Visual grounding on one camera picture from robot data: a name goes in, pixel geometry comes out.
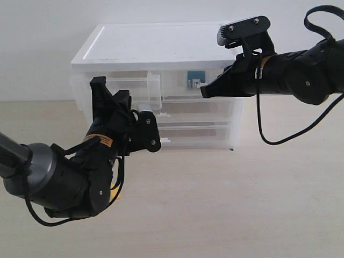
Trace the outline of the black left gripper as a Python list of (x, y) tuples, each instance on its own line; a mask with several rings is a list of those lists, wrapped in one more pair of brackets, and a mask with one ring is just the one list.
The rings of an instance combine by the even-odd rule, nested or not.
[(93, 77), (90, 87), (93, 121), (84, 139), (95, 143), (83, 148), (83, 166), (112, 167), (117, 157), (128, 153), (128, 142), (138, 125), (139, 113), (131, 110), (129, 90), (112, 95), (106, 87), (105, 76)]

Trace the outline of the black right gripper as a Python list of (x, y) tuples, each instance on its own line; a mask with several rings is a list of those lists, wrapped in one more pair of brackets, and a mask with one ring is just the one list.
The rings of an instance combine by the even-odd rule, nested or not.
[(257, 93), (262, 94), (261, 69), (271, 58), (271, 52), (262, 54), (253, 51), (249, 57), (244, 53), (239, 54), (231, 66), (200, 88), (202, 97), (252, 97)]

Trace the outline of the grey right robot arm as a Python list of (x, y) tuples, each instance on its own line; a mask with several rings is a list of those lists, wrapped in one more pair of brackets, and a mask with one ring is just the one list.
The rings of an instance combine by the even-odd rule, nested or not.
[(343, 40), (323, 40), (309, 50), (245, 58), (242, 55), (214, 81), (203, 98), (293, 95), (319, 105), (343, 92)]

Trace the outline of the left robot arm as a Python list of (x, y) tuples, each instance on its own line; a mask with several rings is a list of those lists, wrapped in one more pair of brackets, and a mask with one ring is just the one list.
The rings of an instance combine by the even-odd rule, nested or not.
[(109, 92), (104, 76), (90, 82), (93, 122), (83, 141), (63, 149), (57, 144), (19, 144), (1, 135), (1, 179), (6, 191), (48, 216), (78, 220), (110, 205), (113, 165), (125, 155), (135, 117), (128, 90)]

